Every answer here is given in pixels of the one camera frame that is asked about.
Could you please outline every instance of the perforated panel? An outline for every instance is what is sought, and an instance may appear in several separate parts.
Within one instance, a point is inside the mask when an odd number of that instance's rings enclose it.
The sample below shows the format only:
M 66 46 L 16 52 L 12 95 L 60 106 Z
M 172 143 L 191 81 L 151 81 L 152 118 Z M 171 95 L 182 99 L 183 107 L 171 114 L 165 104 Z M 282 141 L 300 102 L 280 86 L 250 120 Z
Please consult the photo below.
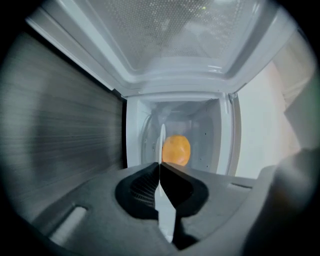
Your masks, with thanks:
M 88 0 L 134 69 L 155 58 L 220 59 L 248 0 Z

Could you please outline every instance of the orange ball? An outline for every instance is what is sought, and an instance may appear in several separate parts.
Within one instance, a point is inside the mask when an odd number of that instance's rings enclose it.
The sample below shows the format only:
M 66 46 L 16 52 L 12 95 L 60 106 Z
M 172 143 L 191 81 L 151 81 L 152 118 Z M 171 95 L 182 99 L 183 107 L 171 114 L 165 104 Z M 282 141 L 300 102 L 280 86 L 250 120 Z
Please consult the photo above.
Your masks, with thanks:
M 188 139 L 182 135 L 173 135 L 166 138 L 162 147 L 162 161 L 185 166 L 191 154 Z

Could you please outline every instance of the striped metal surface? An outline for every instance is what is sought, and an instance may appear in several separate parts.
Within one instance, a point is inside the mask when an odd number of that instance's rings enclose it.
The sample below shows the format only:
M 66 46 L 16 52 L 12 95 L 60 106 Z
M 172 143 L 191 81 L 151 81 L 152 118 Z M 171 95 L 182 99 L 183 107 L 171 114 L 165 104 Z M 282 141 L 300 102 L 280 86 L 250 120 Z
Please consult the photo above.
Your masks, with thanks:
M 0 74 L 1 178 L 31 222 L 83 182 L 122 169 L 123 102 L 27 33 Z

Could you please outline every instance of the open microwave door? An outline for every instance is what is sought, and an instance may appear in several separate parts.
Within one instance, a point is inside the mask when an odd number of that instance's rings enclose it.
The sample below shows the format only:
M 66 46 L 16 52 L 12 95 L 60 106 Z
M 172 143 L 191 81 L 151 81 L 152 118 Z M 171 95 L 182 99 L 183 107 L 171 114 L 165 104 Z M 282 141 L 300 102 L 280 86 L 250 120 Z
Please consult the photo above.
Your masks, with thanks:
M 235 93 L 296 29 L 267 0 L 50 0 L 27 22 L 124 97 Z

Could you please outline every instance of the gray surface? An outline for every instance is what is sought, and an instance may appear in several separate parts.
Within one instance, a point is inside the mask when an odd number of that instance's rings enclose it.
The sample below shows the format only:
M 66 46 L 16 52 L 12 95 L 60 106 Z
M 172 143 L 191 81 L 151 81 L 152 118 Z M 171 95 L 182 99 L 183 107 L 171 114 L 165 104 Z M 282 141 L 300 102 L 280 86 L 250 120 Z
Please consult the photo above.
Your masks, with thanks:
M 271 166 L 261 170 L 246 200 L 224 225 L 205 239 L 176 255 L 242 255 L 247 235 L 265 203 L 275 169 L 274 166 Z
M 150 163 L 99 175 L 68 193 L 47 208 L 33 225 L 44 235 L 53 231 L 68 209 L 74 205 L 87 208 L 85 217 L 64 248 L 81 255 L 168 255 L 177 249 L 168 243 L 157 220 L 131 217 L 118 204 L 115 189 L 124 178 Z
M 5 189 L 32 221 L 97 174 L 123 168 L 122 102 L 26 33 L 0 74 Z
M 207 202 L 193 216 L 182 218 L 184 231 L 202 240 L 222 225 L 238 210 L 249 195 L 256 180 L 219 175 L 171 164 L 176 169 L 202 181 L 209 190 Z

